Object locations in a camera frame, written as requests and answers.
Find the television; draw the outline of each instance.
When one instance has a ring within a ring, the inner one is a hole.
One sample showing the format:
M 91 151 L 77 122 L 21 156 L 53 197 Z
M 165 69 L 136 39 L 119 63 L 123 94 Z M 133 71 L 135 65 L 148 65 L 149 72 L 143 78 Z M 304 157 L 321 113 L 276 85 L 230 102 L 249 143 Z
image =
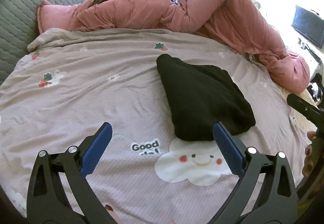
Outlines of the television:
M 323 47 L 324 20 L 316 13 L 296 6 L 294 21 L 291 26 L 316 47 Z

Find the pink blanket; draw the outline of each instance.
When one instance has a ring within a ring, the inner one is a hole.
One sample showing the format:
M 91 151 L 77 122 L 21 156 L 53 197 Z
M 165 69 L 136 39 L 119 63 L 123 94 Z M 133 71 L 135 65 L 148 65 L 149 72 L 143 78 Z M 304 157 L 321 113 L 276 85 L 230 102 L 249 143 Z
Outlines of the pink blanket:
M 280 86 L 301 93 L 309 82 L 304 58 L 287 51 L 280 34 L 251 0 L 108 0 L 73 15 L 70 31 L 169 29 L 205 36 L 254 54 Z

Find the silver bolt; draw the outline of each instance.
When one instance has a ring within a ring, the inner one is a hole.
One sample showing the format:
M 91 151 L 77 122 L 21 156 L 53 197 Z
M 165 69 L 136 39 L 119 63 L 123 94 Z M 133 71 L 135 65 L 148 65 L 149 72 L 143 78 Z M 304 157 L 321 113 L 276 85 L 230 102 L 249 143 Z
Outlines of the silver bolt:
M 40 157 L 43 157 L 43 156 L 46 155 L 46 151 L 45 151 L 45 150 L 42 150 L 42 151 L 40 151 L 40 152 L 38 153 L 38 155 L 39 155 Z
M 69 153 L 75 153 L 78 150 L 78 148 L 76 146 L 71 146 L 69 148 Z
M 284 152 L 279 152 L 278 155 L 279 155 L 281 158 L 285 158 L 285 157 L 286 157 L 286 155 L 285 155 Z
M 250 154 L 256 154 L 257 150 L 254 148 L 254 147 L 249 147 L 247 149 L 247 151 L 250 153 Z

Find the bed sheet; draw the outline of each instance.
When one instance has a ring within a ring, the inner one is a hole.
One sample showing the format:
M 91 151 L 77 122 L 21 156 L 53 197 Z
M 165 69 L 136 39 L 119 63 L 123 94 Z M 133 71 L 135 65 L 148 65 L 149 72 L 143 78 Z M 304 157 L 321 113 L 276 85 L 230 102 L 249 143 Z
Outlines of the bed sheet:
M 291 92 L 286 90 L 285 88 L 282 88 L 279 85 L 278 87 L 280 88 L 284 98 L 286 99 Z M 302 93 L 298 94 L 298 96 L 317 108 L 312 96 L 310 95 L 307 89 L 304 90 Z M 308 131 L 316 131 L 317 127 L 311 121 L 307 120 L 301 113 L 297 112 L 295 109 L 291 109 L 290 116 L 293 118 L 293 122 L 305 133 L 307 133 Z
M 295 182 L 302 178 L 309 141 L 283 93 L 264 66 L 226 45 L 160 29 L 50 29 L 29 50 L 0 87 L 0 183 L 24 215 L 38 152 L 79 145 L 105 121 L 112 124 L 113 138 L 87 180 L 124 224 L 207 223 L 217 212 L 238 178 L 215 143 L 175 137 L 156 68 L 162 53 L 227 70 L 256 119 L 238 137 L 265 154 L 285 152 Z M 194 163 L 193 154 L 206 166 Z M 261 184 L 260 177 L 245 212 Z M 80 212 L 65 179 L 63 185 Z

